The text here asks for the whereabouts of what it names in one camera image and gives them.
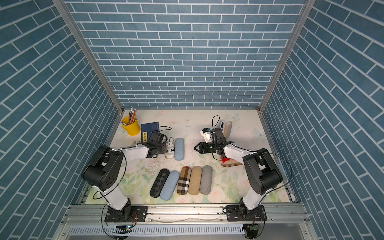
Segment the light blue case white sunglasses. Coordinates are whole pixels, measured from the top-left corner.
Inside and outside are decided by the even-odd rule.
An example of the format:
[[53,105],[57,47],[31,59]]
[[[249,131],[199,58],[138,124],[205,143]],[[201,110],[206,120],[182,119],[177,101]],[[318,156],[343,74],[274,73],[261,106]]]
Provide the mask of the light blue case white sunglasses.
[[225,122],[225,126],[223,129],[221,129],[222,132],[223,132],[223,135],[224,137],[228,140],[230,135],[231,135],[231,131],[232,131],[232,122],[229,121],[229,122]]

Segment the blue case yellow glasses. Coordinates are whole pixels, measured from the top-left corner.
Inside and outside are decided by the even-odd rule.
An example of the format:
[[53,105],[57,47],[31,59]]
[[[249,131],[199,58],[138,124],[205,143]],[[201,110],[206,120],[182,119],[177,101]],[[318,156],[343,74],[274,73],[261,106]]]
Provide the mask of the blue case yellow glasses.
[[182,161],[185,157],[185,141],[183,138],[177,138],[175,140],[174,158],[177,161]]

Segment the black glasses case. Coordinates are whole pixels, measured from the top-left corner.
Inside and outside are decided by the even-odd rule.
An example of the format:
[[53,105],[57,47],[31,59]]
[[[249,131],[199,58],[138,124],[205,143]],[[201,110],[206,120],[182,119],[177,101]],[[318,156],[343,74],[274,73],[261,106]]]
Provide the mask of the black glasses case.
[[168,169],[161,169],[154,181],[154,184],[150,190],[150,196],[152,198],[158,198],[161,194],[161,191],[164,187],[164,184],[170,174]]

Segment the plaid beige glasses case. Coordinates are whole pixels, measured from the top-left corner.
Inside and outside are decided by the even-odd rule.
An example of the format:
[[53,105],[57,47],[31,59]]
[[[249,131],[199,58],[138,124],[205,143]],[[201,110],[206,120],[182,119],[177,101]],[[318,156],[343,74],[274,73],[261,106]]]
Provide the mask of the plaid beige glasses case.
[[188,193],[191,173],[192,173],[192,169],[190,167],[182,168],[180,173],[180,178],[177,184],[178,195],[184,196]]

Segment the beige case purple glasses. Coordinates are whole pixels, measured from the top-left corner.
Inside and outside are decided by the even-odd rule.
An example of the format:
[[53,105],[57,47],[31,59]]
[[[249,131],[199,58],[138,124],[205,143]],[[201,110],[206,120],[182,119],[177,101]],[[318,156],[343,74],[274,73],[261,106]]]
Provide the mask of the beige case purple glasses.
[[188,193],[190,195],[195,196],[200,192],[201,178],[202,178],[202,168],[199,166],[194,166],[192,168],[189,189],[188,189]]

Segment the light blue denim case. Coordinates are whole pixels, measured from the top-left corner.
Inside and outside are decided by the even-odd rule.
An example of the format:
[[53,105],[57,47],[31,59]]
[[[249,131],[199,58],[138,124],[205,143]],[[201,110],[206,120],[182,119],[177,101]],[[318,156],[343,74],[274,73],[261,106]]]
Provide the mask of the light blue denim case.
[[169,201],[172,198],[172,195],[177,187],[178,181],[180,178],[180,173],[178,171],[170,172],[164,187],[160,193],[160,198],[164,201]]

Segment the flag pattern glasses case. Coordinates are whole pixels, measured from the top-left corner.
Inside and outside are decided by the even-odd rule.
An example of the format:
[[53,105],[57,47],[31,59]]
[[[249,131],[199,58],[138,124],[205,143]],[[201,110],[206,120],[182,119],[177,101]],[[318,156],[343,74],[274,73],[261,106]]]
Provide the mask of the flag pattern glasses case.
[[168,137],[166,140],[166,159],[173,159],[175,157],[175,140],[172,137]]

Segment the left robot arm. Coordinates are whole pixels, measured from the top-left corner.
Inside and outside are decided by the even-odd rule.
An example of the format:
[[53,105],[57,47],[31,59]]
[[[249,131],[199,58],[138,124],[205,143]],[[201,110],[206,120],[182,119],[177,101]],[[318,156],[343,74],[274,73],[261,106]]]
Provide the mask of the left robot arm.
[[162,153],[166,141],[166,135],[155,131],[147,142],[131,147],[115,150],[101,146],[85,166],[82,178],[100,192],[111,211],[126,218],[131,212],[131,202],[123,194],[119,184],[126,174],[128,162],[156,157]]

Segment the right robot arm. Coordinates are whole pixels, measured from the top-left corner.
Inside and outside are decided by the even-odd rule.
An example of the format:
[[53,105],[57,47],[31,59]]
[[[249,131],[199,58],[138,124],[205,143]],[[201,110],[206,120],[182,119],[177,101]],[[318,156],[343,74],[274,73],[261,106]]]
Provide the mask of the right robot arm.
[[283,181],[283,175],[267,149],[246,150],[227,141],[220,128],[203,128],[204,141],[194,149],[201,154],[217,154],[223,158],[233,159],[245,167],[250,188],[240,200],[240,212],[245,218],[256,211],[264,197],[275,190]]

